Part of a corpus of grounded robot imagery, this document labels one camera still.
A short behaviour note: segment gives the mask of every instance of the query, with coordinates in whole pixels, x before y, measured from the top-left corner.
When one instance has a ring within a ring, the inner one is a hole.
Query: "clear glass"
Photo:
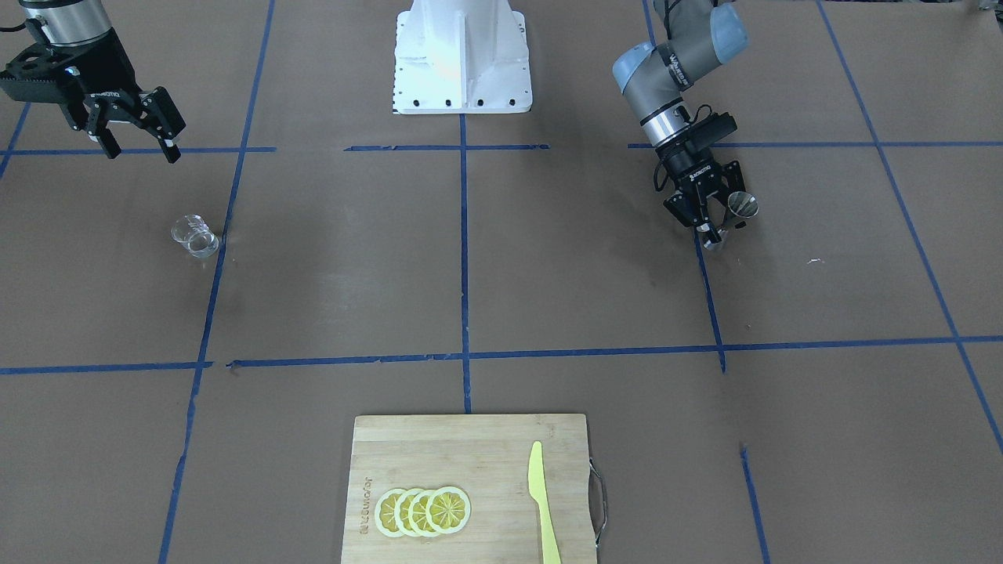
[[[185,216],[171,228],[171,237],[197,259],[206,259],[220,249],[220,240],[200,216]]]

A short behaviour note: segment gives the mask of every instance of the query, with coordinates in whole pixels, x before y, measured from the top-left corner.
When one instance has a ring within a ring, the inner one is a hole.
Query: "yellow knife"
[[[561,564],[558,539],[551,522],[551,506],[547,503],[547,482],[544,479],[544,446],[540,441],[530,451],[530,496],[540,506],[540,535],[544,543],[544,564]]]

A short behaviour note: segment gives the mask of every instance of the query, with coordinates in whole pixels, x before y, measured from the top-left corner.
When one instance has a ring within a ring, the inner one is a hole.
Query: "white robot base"
[[[526,18],[508,0],[414,0],[397,16],[395,113],[533,107]]]

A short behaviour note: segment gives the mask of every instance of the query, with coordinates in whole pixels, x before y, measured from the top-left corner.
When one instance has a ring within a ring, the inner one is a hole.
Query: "blue tape line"
[[[244,134],[241,137],[241,151],[237,158],[237,168],[234,171],[234,184],[230,190],[230,201],[227,204],[227,219],[223,226],[223,237],[220,244],[219,256],[216,260],[216,274],[213,277],[213,289],[209,295],[209,307],[206,311],[206,325],[203,330],[202,343],[199,348],[199,361],[206,360],[209,349],[209,337],[213,331],[213,316],[216,313],[216,302],[220,294],[220,282],[223,279],[223,266],[227,257],[227,234],[230,231],[230,222],[234,216],[234,204],[237,201],[237,193],[240,190],[241,178],[244,172],[244,162],[247,156],[248,140],[251,137],[251,125],[254,122],[254,111],[258,101],[258,90],[261,86],[261,76],[265,70],[265,57],[268,54],[268,41],[272,33],[272,20],[275,16],[275,0],[269,0],[268,15],[265,19],[265,31],[262,35],[261,50],[258,53],[258,67],[255,70],[254,82],[251,87],[251,99],[248,103],[247,117],[244,120]],[[163,538],[160,541],[160,553],[158,564],[166,564],[168,554],[171,550],[171,537],[174,533],[175,517],[178,513],[178,501],[181,496],[182,482],[185,478],[185,464],[188,461],[189,446],[192,440],[192,429],[195,422],[196,397],[199,395],[202,386],[203,368],[196,368],[195,377],[192,380],[192,394],[189,397],[188,416],[185,425],[185,448],[178,461],[178,468],[175,470],[175,482],[171,492],[171,504],[168,508],[168,517],[163,526]]]
[[[1003,335],[976,335],[962,337],[965,342],[1003,342]],[[845,341],[793,341],[771,343],[722,344],[720,348],[726,351],[742,350],[800,350],[818,348],[856,348],[873,346],[918,346],[932,344],[954,344],[954,337],[917,337],[904,339],[861,339]],[[550,350],[499,350],[469,352],[473,360],[492,358],[534,358],[534,357],[564,357],[564,356],[617,356],[630,354],[679,354],[691,352],[716,352],[715,345],[679,345],[631,348],[575,348]],[[402,354],[385,356],[332,356],[319,358],[278,358],[265,360],[234,360],[227,364],[238,368],[256,368],[267,366],[308,366],[327,364],[365,364],[370,362],[424,362],[442,360],[461,360],[462,352],[444,352],[434,354]]]
[[[882,147],[1003,147],[1003,142],[881,142]]]
[[[456,145],[356,145],[349,147],[345,153],[374,151],[459,151]]]
[[[168,505],[168,517],[163,525],[163,537],[160,539],[160,553],[157,564],[166,564],[168,553],[171,550],[171,537],[175,532],[175,517],[178,515],[178,500],[182,493],[182,481],[185,479],[185,465],[188,463],[189,446],[192,444],[192,428],[195,424],[195,398],[202,386],[202,368],[196,368],[192,381],[192,395],[189,396],[188,413],[185,417],[185,447],[175,468],[175,480],[171,486],[171,503]]]
[[[962,342],[1003,342],[1003,335],[981,335],[972,337],[961,337]]]
[[[726,344],[725,350],[794,350],[812,348],[856,348],[868,346],[910,346],[922,344],[953,344],[954,337],[918,337],[907,339],[862,339],[846,341],[794,341],[771,343]]]
[[[752,506],[752,519],[755,520],[755,534],[759,538],[759,552],[762,553],[762,564],[769,564],[769,547],[766,545],[766,532],[762,528],[762,515],[759,513],[759,498],[755,495],[755,484],[752,482],[752,471],[749,470],[748,448],[741,447],[742,472],[745,473],[745,489],[749,493],[749,504]]]
[[[137,364],[83,364],[78,366],[23,366],[0,368],[2,375],[82,374],[88,372],[144,372],[152,370],[191,370],[212,366],[212,362],[143,362]]]
[[[466,151],[549,151],[551,146],[539,145],[468,145]]]
[[[30,109],[31,102],[25,102],[24,107],[21,109],[21,116],[17,119],[17,125],[14,127],[14,132],[10,135],[10,143],[7,144],[7,154],[4,155],[3,161],[0,161],[0,179],[7,172],[7,165],[10,164],[10,158],[14,155],[14,148],[17,147],[17,138],[21,136],[21,130],[24,129],[24,121],[28,118],[28,110]]]
[[[551,146],[538,145],[356,145],[346,153],[371,153],[395,151],[548,151]]]
[[[714,342],[717,344],[717,358],[721,362],[721,373],[728,371],[728,359],[724,354],[724,343],[721,341],[721,327],[717,324],[717,310],[714,308],[714,294],[710,291],[710,276],[707,275],[707,264],[703,260],[703,248],[700,246],[700,236],[693,230],[693,246],[696,248],[696,258],[700,262],[700,275],[703,276],[703,289],[707,295],[707,313],[710,314],[710,326],[714,330]]]
[[[204,154],[239,154],[245,153],[276,153],[275,147],[249,147],[242,150],[239,147],[195,147],[182,149],[182,154],[204,155]],[[19,157],[52,157],[64,155],[100,155],[104,152],[99,149],[22,149],[12,152]],[[123,149],[122,155],[160,155],[159,149]]]
[[[652,45],[657,45],[655,43],[655,28],[651,25],[651,9],[648,8],[648,1],[641,0],[641,5],[644,6],[644,22],[648,26],[648,41],[651,41]]]
[[[714,149],[797,149],[850,147],[1003,147],[1003,142],[737,142],[715,143]],[[654,149],[649,143],[627,144],[627,149]]]
[[[986,419],[989,421],[989,429],[992,430],[993,437],[996,439],[996,446],[999,448],[1000,454],[1003,455],[1003,435],[1000,434],[999,425],[996,422],[996,417],[993,416],[993,410],[989,406],[986,392],[983,391],[982,384],[979,383],[979,377],[975,374],[975,368],[972,367],[972,361],[968,358],[968,351],[965,350],[965,345],[962,344],[961,339],[958,339],[957,346],[958,353],[961,354],[961,360],[965,363],[965,370],[968,371],[968,379],[972,382],[972,387],[975,388],[975,395],[979,398],[982,411],[986,414]]]
[[[470,288],[469,224],[467,223],[466,115],[459,114],[459,233],[460,233],[460,322],[463,335],[463,411],[473,411],[470,399]]]
[[[711,344],[680,346],[641,346],[629,348],[572,348],[552,350],[506,350],[492,352],[471,352],[470,358],[486,360],[492,358],[560,358],[567,356],[622,356],[633,354],[682,354],[689,352],[717,352]]]
[[[328,358],[276,358],[271,360],[234,360],[232,368],[260,368],[265,366],[326,366],[336,364],[372,364],[376,362],[425,362],[431,360],[460,360],[460,352],[438,354],[398,354],[386,356],[335,356]]]
[[[797,149],[797,148],[841,148],[874,147],[871,142],[738,142],[715,143],[714,149]],[[632,143],[627,149],[654,149],[649,143]]]
[[[968,370],[969,379],[971,379],[972,386],[975,388],[976,395],[979,397],[979,402],[982,404],[982,410],[986,415],[986,419],[989,421],[989,427],[996,439],[996,445],[999,447],[1000,453],[1003,454],[1003,435],[1000,434],[999,426],[996,424],[996,417],[993,416],[992,409],[990,408],[989,402],[986,400],[985,393],[982,390],[982,385],[979,383],[979,378],[975,374],[975,370],[972,368],[972,363],[969,361],[968,353],[965,351],[965,345],[958,332],[958,327],[955,325],[954,318],[951,316],[951,311],[948,309],[947,300],[944,299],[944,294],[941,291],[940,284],[937,282],[937,276],[934,275],[933,266],[930,264],[927,252],[923,248],[923,243],[920,241],[919,233],[916,231],[916,226],[913,224],[913,218],[909,214],[909,209],[906,207],[906,201],[902,196],[902,191],[899,190],[899,183],[896,181],[895,175],[892,173],[892,166],[888,162],[888,157],[885,155],[885,149],[882,147],[881,140],[878,137],[878,131],[875,129],[874,122],[871,120],[871,113],[868,111],[867,105],[864,103],[864,96],[861,95],[861,90],[857,87],[857,81],[854,80],[854,75],[850,71],[850,65],[847,62],[847,58],[843,54],[843,48],[840,47],[840,40],[835,37],[835,31],[832,29],[832,24],[828,20],[828,15],[825,14],[825,8],[822,6],[821,0],[815,0],[815,5],[818,7],[818,13],[821,14],[822,21],[825,23],[825,29],[828,30],[828,35],[832,39],[832,45],[835,47],[835,53],[839,55],[840,62],[843,64],[843,70],[847,73],[847,79],[850,80],[850,85],[854,89],[854,95],[857,96],[857,103],[861,106],[861,112],[864,114],[864,121],[867,122],[868,129],[871,131],[871,136],[874,139],[875,147],[878,149],[878,155],[881,157],[882,165],[885,167],[885,174],[888,175],[888,180],[892,183],[892,190],[895,192],[895,199],[899,203],[899,208],[902,210],[902,216],[906,220],[906,226],[909,228],[909,233],[913,237],[913,243],[915,243],[916,250],[919,252],[920,259],[923,261],[923,267],[926,269],[927,277],[930,279],[930,283],[934,288],[934,293],[937,295],[937,301],[940,302],[941,310],[944,313],[944,319],[947,321],[948,327],[951,329],[951,335],[954,337],[955,343],[958,346],[958,352],[961,354],[966,370]]]

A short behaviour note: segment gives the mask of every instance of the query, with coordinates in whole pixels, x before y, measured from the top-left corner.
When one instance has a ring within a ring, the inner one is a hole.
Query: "lemon slice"
[[[436,533],[456,533],[470,519],[470,498],[466,492],[453,486],[439,488],[429,497],[425,519]]]
[[[435,490],[425,490],[414,496],[414,499],[411,500],[411,508],[407,512],[407,524],[410,525],[411,530],[417,533],[419,537],[437,537],[440,534],[428,524],[428,518],[425,513],[425,508],[428,507],[428,502],[434,493]]]
[[[411,513],[411,502],[414,501],[414,497],[424,491],[424,488],[411,488],[402,493],[393,504],[393,522],[397,525],[397,530],[408,537],[419,536],[411,530],[411,524],[408,523],[407,518]]]
[[[397,498],[403,493],[404,490],[394,488],[380,496],[379,501],[376,502],[376,511],[379,512],[376,516],[376,528],[380,533],[391,538],[404,536],[404,533],[397,527],[397,522],[393,520],[393,508],[397,505]]]

